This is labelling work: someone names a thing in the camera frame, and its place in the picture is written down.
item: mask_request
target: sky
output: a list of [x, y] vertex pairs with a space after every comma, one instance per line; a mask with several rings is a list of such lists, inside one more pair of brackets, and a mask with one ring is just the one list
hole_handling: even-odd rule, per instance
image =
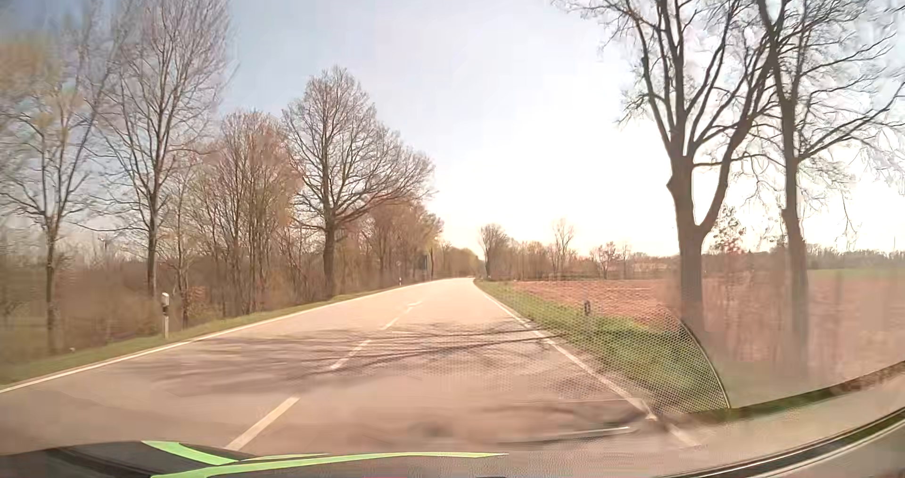
[[[79, 1], [12, 8], [34, 20]], [[477, 230], [490, 222], [519, 240], [551, 241], [551, 222], [566, 217], [582, 253], [605, 241], [677, 252], [666, 154], [649, 122], [615, 124], [631, 78], [593, 21], [543, 0], [232, 0], [232, 19], [237, 69], [222, 113], [278, 115], [310, 77], [348, 68], [387, 125], [436, 162], [428, 207], [453, 244], [478, 251]], [[856, 246], [901, 249], [905, 198], [856, 173], [847, 205]], [[708, 181], [696, 183], [701, 211]], [[753, 237], [765, 221], [741, 206], [747, 195], [730, 188], [728, 200]], [[839, 201], [803, 226], [810, 242], [844, 246]]]

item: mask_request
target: tree trunk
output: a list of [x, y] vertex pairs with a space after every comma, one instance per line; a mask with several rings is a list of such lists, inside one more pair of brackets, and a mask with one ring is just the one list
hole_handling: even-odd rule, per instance
[[694, 199], [691, 197], [691, 163], [673, 166], [673, 176], [667, 183], [667, 188], [673, 195], [676, 231], [679, 235], [682, 319], [692, 331], [702, 335], [706, 331], [700, 257], [704, 236], [694, 220]]
[[44, 303], [47, 310], [47, 351], [50, 354], [60, 352], [60, 307], [53, 299], [53, 283], [56, 277], [54, 261], [56, 238], [47, 238], [47, 263], [44, 264]]
[[333, 224], [328, 223], [324, 229], [324, 283], [327, 291], [327, 299], [336, 293], [336, 279], [333, 277], [333, 260], [336, 250], [337, 231]]
[[148, 297], [153, 300], [157, 296], [157, 226], [153, 216], [148, 227], [148, 263], [146, 267]]
[[789, 258], [789, 292], [792, 309], [793, 352], [798, 360], [799, 372], [807, 373], [808, 362], [808, 282], [807, 250], [805, 237], [798, 220], [798, 167], [786, 167], [786, 207], [782, 211], [786, 225], [786, 246]]

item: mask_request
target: white dashed center line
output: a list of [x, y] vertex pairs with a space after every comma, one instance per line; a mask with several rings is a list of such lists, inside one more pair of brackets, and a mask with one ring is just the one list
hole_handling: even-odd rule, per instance
[[370, 343], [371, 343], [370, 340], [365, 340], [364, 342], [362, 342], [362, 343], [358, 344], [357, 346], [355, 346], [354, 349], [352, 349], [351, 351], [349, 351], [349, 353], [346, 355], [346, 357], [341, 357], [341, 358], [339, 359], [339, 361], [337, 361], [337, 362], [334, 363], [333, 365], [330, 365], [330, 370], [338, 370], [339, 368], [341, 368], [343, 365], [346, 364], [346, 361], [348, 361], [352, 356], [355, 356], [356, 354], [358, 354], [358, 351], [360, 351], [361, 349], [365, 348], [365, 346], [368, 345], [368, 344], [370, 344]]
[[258, 423], [252, 425], [251, 428], [246, 430], [241, 436], [233, 439], [232, 443], [226, 445], [226, 449], [234, 451], [241, 450], [243, 446], [247, 445], [252, 439], [255, 438], [255, 436], [260, 434], [262, 430], [267, 428], [268, 425], [273, 423], [274, 420], [279, 418], [281, 414], [285, 413], [298, 401], [299, 397], [297, 396], [290, 396], [286, 400], [283, 400], [282, 404], [277, 405], [276, 408], [273, 409], [273, 411], [258, 420]]
[[396, 321], [399, 321], [399, 318], [398, 318], [398, 317], [395, 318], [395, 319], [393, 319], [393, 320], [390, 321], [390, 322], [387, 322], [387, 323], [381, 328], [381, 330], [388, 330], [389, 327], [392, 326], [393, 323], [396, 322]]

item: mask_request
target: treeline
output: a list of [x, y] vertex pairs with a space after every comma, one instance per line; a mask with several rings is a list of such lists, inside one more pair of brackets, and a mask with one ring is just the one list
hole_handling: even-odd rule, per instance
[[3, 32], [7, 327], [40, 316], [52, 353], [156, 331], [162, 290], [190, 325], [476, 273], [424, 207], [433, 162], [344, 68], [279, 115], [220, 115], [232, 33], [229, 0], [88, 0]]
[[[488, 280], [664, 279], [672, 278], [681, 264], [679, 255], [634, 252], [628, 241], [606, 241], [582, 253], [571, 246], [575, 235], [566, 219], [552, 223], [548, 242], [519, 241], [498, 223], [482, 225], [478, 231], [484, 257], [481, 274]], [[735, 209], [724, 208], [709, 236], [708, 251], [701, 256], [702, 276], [786, 269], [786, 243], [781, 236], [773, 238], [770, 250], [756, 252], [745, 248], [744, 235]], [[839, 252], [808, 244], [807, 264], [809, 270], [901, 268], [905, 252]]]
[[676, 263], [672, 257], [633, 252], [628, 241], [606, 241], [583, 254], [572, 246], [576, 230], [565, 218], [550, 229], [551, 240], [542, 242], [519, 241], [498, 223], [481, 226], [481, 273], [490, 280], [651, 279], [662, 278]]

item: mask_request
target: windshield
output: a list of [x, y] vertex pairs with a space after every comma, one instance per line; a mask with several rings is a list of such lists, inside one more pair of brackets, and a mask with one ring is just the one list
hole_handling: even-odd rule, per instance
[[0, 454], [653, 475], [873, 423], [903, 9], [0, 0]]

